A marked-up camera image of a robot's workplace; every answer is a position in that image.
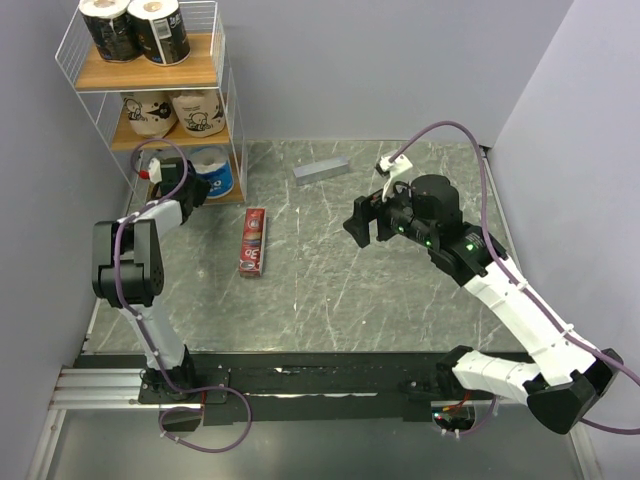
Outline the blue paper towel roll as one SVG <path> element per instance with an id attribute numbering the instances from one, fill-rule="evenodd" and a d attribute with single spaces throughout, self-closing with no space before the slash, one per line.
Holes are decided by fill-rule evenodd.
<path id="1" fill-rule="evenodd" d="M 197 175 L 209 183 L 207 199 L 217 199 L 231 192 L 234 179 L 229 155 L 224 147 L 197 148 L 191 151 L 189 159 Z"/>

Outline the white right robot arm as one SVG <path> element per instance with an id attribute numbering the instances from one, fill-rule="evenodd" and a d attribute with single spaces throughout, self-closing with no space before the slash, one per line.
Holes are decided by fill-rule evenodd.
<path id="1" fill-rule="evenodd" d="M 607 391 L 617 374 L 610 363 L 620 356 L 572 343 L 572 327 L 542 312 L 522 275 L 507 278 L 501 268 L 514 262 L 493 236 L 464 220 L 459 192 L 446 177 L 422 175 L 395 182 L 391 196 L 378 190 L 356 198 L 344 229 L 364 248 L 372 224 L 378 241 L 400 235 L 426 248 L 431 262 L 488 307 L 531 359 L 511 361 L 458 346 L 437 364 L 444 396 L 483 391 L 511 399 L 549 430 L 566 434 Z"/>

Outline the brown paper towel roll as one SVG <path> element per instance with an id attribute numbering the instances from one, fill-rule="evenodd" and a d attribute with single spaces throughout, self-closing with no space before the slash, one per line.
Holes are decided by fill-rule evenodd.
<path id="1" fill-rule="evenodd" d="M 223 130 L 225 114 L 215 90 L 177 91 L 170 94 L 170 99 L 178 121 L 188 135 L 204 138 Z"/>
<path id="2" fill-rule="evenodd" d="M 162 138 L 177 123 L 170 97 L 164 91 L 123 92 L 121 98 L 125 116 L 139 136 Z"/>

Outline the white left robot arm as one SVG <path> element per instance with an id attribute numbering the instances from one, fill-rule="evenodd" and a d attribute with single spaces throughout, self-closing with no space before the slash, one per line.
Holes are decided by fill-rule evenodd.
<path id="1" fill-rule="evenodd" d="M 160 240 L 204 203 L 209 187 L 191 162 L 180 157 L 154 158 L 146 173 L 160 197 L 127 217 L 93 227 L 92 287 L 127 319 L 143 346 L 143 386 L 185 402 L 196 394 L 198 377 L 161 300 L 165 271 Z"/>

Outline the black paper towel roll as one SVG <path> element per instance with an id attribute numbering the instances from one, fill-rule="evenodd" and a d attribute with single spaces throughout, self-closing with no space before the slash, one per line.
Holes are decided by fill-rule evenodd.
<path id="1" fill-rule="evenodd" d="M 107 62 L 125 63 L 142 55 L 127 0 L 80 1 L 78 10 L 91 34 L 100 57 Z"/>
<path id="2" fill-rule="evenodd" d="M 131 1 L 127 8 L 147 60 L 173 66 L 191 52 L 180 3 L 176 0 Z"/>

